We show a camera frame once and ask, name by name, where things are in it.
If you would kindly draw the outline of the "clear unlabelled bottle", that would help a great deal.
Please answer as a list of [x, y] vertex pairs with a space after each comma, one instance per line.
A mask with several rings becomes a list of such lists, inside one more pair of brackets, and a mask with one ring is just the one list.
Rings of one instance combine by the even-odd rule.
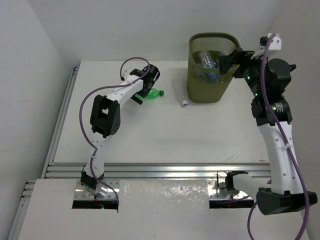
[[229, 54], [230, 54], [230, 52], [226, 49], [219, 51], [220, 56], [228, 56]]

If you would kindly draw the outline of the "green plastic bottle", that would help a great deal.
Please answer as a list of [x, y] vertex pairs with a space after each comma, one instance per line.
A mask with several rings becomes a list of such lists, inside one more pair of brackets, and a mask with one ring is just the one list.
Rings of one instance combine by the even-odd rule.
[[165, 94], [165, 92], [163, 90], [159, 90], [159, 89], [153, 87], [145, 97], [142, 97], [139, 94], [136, 94], [135, 96], [141, 100], [154, 100], [158, 97], [163, 97], [164, 94]]

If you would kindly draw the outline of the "clear bottle blue label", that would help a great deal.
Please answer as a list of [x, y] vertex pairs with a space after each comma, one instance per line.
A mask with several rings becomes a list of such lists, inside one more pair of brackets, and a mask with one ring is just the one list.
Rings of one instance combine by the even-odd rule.
[[212, 56], [209, 51], [200, 51], [198, 53], [198, 57], [200, 59], [201, 66], [207, 69], [217, 69], [217, 63], [212, 59]]

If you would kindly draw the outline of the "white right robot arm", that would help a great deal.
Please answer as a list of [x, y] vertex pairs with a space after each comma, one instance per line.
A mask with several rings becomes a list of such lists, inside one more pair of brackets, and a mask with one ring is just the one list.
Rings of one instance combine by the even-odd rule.
[[297, 161], [292, 140], [292, 113], [283, 93], [292, 80], [295, 64], [263, 57], [253, 51], [237, 48], [217, 58], [220, 74], [237, 65], [236, 79], [245, 79], [253, 93], [251, 112], [265, 142], [271, 184], [262, 185], [245, 171], [231, 171], [225, 177], [225, 189], [243, 191], [255, 199], [263, 215], [298, 212], [318, 202], [313, 191], [303, 187], [296, 170]]

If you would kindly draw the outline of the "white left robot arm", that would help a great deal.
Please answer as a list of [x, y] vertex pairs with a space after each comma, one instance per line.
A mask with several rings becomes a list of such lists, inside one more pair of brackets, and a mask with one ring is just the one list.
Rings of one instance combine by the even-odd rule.
[[[105, 160], [102, 158], [102, 154], [112, 136], [115, 135], [120, 128], [121, 107], [128, 100], [133, 100], [141, 105], [143, 101], [136, 97], [136, 95], [145, 98], [159, 77], [159, 69], [152, 64], [148, 64], [142, 70], [132, 70], [127, 78], [122, 79], [120, 85], [105, 86], [95, 89], [82, 101], [79, 110], [80, 128], [85, 139], [93, 147], [94, 151], [90, 160], [82, 169], [80, 183], [97, 197], [105, 197], [108, 193], [108, 189], [113, 193], [116, 193], [116, 191], [104, 181]], [[86, 135], [83, 126], [83, 108], [86, 100], [91, 95], [105, 89], [112, 89], [112, 92], [108, 95], [98, 94], [93, 99], [89, 119], [93, 132], [93, 139], [90, 140]]]

